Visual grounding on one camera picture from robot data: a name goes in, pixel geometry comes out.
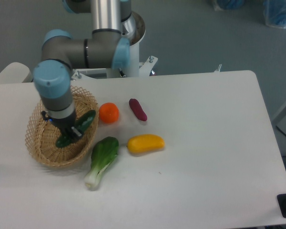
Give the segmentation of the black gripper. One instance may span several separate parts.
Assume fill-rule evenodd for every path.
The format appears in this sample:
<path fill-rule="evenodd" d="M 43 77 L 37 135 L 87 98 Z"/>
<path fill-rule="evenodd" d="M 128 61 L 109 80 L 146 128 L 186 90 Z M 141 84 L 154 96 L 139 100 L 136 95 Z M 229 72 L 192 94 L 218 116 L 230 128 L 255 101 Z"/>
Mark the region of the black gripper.
<path fill-rule="evenodd" d="M 41 115 L 44 121 L 49 121 L 61 131 L 63 143 L 73 143 L 73 139 L 81 139 L 83 137 L 82 131 L 74 127 L 76 120 L 75 111 L 60 119 L 48 116 L 46 111 L 42 111 Z"/>

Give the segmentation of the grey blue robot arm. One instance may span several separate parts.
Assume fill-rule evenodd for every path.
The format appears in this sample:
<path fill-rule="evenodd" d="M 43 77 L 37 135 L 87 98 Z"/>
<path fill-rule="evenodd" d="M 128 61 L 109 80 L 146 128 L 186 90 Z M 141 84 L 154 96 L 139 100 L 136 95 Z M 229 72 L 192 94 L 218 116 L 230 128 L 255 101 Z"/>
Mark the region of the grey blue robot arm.
<path fill-rule="evenodd" d="M 92 15 L 92 37 L 75 40 L 63 30 L 52 30 L 44 38 L 41 62 L 33 70 L 33 82 L 45 110 L 41 115 L 57 127 L 59 148 L 79 141 L 96 112 L 76 116 L 71 93 L 72 70 L 111 68 L 122 70 L 130 63 L 130 41 L 122 24 L 132 15 L 129 0 L 66 0 L 66 10 Z"/>

